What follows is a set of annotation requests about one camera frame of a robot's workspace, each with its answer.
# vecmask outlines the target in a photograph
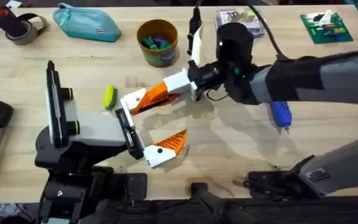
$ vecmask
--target tape roll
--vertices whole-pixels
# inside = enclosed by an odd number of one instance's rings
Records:
[[[29,21],[29,19],[35,17],[39,17],[42,22],[42,28],[39,30],[33,25],[33,23]],[[26,45],[33,42],[47,27],[47,20],[44,17],[33,13],[26,13],[17,18],[20,19],[20,21],[23,23],[27,29],[27,32],[19,37],[12,37],[7,32],[5,32],[6,38],[8,38],[8,40],[12,41],[16,45]]]
[[[5,33],[6,38],[12,41],[16,45],[26,45],[33,42],[38,36],[38,30],[29,21],[21,21],[27,32],[19,37],[11,37],[7,32]]]

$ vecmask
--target zipper pouch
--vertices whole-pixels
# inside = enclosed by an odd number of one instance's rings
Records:
[[[105,12],[97,9],[73,7],[60,3],[53,13],[54,21],[69,37],[114,42],[119,28]]]

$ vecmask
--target black cable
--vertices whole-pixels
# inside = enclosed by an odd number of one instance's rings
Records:
[[[29,221],[31,222],[32,221],[31,216],[27,212],[25,212],[22,208],[20,208],[18,203],[15,203],[15,205],[20,211],[22,211],[22,213],[24,213],[27,216],[27,218],[29,218]]]
[[[227,94],[226,96],[220,97],[220,98],[218,98],[218,99],[214,99],[214,98],[212,98],[212,97],[209,96],[209,93],[210,93],[211,90],[212,90],[212,89],[208,90],[208,91],[206,92],[205,96],[206,96],[208,99],[212,100],[212,101],[220,101],[220,100],[223,100],[223,99],[225,99],[226,97],[229,96],[229,94]]]
[[[239,203],[232,202],[233,204],[242,207],[295,207],[295,206],[332,206],[332,207],[351,207],[358,208],[358,203],[350,202],[329,202],[329,201],[313,201],[313,202],[252,202],[252,203]]]
[[[127,207],[128,207],[128,203],[122,208],[122,211],[124,211]],[[119,217],[121,216],[122,212],[119,212],[118,215],[117,215],[117,218],[116,220],[113,222],[113,224],[117,224],[118,220],[119,220]]]
[[[209,218],[209,221],[211,223],[215,223],[214,217],[212,216],[211,211],[209,211],[208,206],[205,204],[205,202],[203,202],[200,198],[198,198],[198,202],[201,204],[201,206],[204,208],[204,212],[206,213],[206,215]]]
[[[41,211],[42,205],[44,204],[44,199],[45,199],[45,192],[43,190],[41,193],[40,201],[38,203],[38,211],[37,211],[37,216],[35,217],[35,224],[40,224],[40,211]]]
[[[203,3],[203,0],[197,0],[196,1],[196,7],[200,6]]]
[[[283,52],[280,50],[280,48],[278,48],[278,45],[277,45],[277,43],[276,43],[276,41],[275,41],[275,39],[274,39],[274,37],[273,37],[272,31],[270,31],[270,28],[269,28],[268,25],[266,24],[264,18],[260,15],[259,11],[256,10],[256,8],[255,8],[253,5],[249,4],[249,3],[248,3],[248,0],[238,0],[238,1],[240,1],[240,2],[242,2],[243,4],[245,4],[246,6],[248,6],[248,7],[255,13],[256,17],[258,17],[258,20],[262,23],[262,25],[263,25],[263,26],[265,27],[265,29],[266,29],[267,35],[268,35],[268,37],[270,38],[270,41],[272,42],[272,45],[273,45],[273,47],[274,47],[276,53],[277,53],[278,55],[282,56],[282,57],[287,58],[287,57],[283,54]]]
[[[184,201],[181,201],[181,202],[176,202],[176,203],[173,203],[171,205],[167,205],[165,207],[162,207],[162,208],[159,208],[157,210],[153,210],[153,211],[142,211],[142,212],[131,212],[131,211],[125,211],[123,209],[119,209],[113,205],[110,205],[110,207],[112,207],[113,209],[115,209],[116,211],[118,212],[121,212],[121,213],[126,213],[126,214],[131,214],[131,215],[140,215],[140,214],[150,214],[150,213],[158,213],[158,212],[161,212],[161,211],[164,211],[166,209],[169,209],[169,208],[172,208],[172,207],[176,207],[176,206],[179,206],[179,205],[184,205],[186,203],[188,203],[189,201],[191,201],[191,199],[188,199],[188,200],[184,200]]]

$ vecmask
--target blue pen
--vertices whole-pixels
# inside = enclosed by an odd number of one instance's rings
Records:
[[[276,101],[270,103],[270,107],[275,124],[280,128],[284,128],[289,133],[292,114],[288,103],[286,101]]]

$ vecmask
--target wooden table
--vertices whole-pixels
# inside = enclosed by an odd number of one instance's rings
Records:
[[[358,50],[358,12],[354,6],[261,6],[281,50],[291,58],[323,56]],[[204,23],[201,63],[215,58],[214,12],[202,7]],[[339,13],[354,38],[340,44],[313,44],[300,14],[332,9]],[[102,8],[114,18],[122,35],[116,43],[67,37],[52,20],[55,9],[16,9],[33,12],[50,23],[35,42],[16,46],[0,33],[0,100],[15,108],[0,149],[0,203],[37,202],[47,180],[47,171],[34,165],[35,139],[47,125],[44,90],[47,61],[53,60],[61,83],[72,87],[77,107],[103,111],[103,94],[108,84],[120,95],[152,87],[162,78],[187,67],[190,7]],[[135,33],[144,21],[158,18],[172,22],[178,30],[178,62],[168,68],[148,65],[136,42]],[[257,39],[254,63],[275,60],[267,36]],[[223,91],[212,94],[222,96]],[[145,172],[149,176],[148,199],[187,198],[191,182],[205,181],[212,193],[222,197],[248,197],[246,189],[234,185],[250,170],[269,170],[270,163],[292,166],[310,154],[322,154],[358,138],[358,105],[340,103],[290,103],[293,125],[290,135],[272,126],[265,105],[245,106],[230,98],[219,102],[201,100],[192,105],[155,108],[134,118],[145,144],[162,140],[187,128],[183,152],[174,161],[150,169],[127,152],[102,162],[122,172]],[[339,194],[357,195],[358,189]]]

